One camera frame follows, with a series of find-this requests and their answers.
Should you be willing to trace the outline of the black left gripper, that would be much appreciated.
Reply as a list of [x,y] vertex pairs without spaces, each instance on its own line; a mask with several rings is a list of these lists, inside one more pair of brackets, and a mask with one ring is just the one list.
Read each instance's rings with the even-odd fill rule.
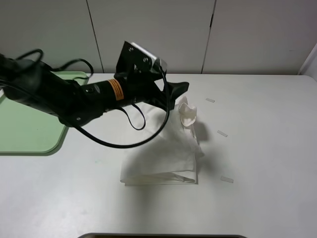
[[168,94],[166,90],[160,90],[156,85],[157,80],[163,79],[160,74],[150,72],[136,72],[132,74],[116,73],[114,75],[123,90],[123,99],[118,101],[120,106],[128,106],[144,102],[164,111],[169,111],[175,101],[188,91],[188,82],[168,82]]

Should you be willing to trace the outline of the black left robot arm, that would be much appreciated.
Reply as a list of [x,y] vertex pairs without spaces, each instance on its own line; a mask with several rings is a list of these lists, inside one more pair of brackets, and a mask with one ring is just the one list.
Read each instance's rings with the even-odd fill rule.
[[57,69],[41,58],[31,60],[28,54],[15,59],[0,58],[4,95],[57,117],[67,127],[84,126],[106,112],[122,111],[139,102],[166,112],[173,110],[176,99],[188,91],[189,83],[166,82],[159,89],[156,81],[165,75],[160,61],[121,55],[113,79],[80,85],[78,77],[60,78]]

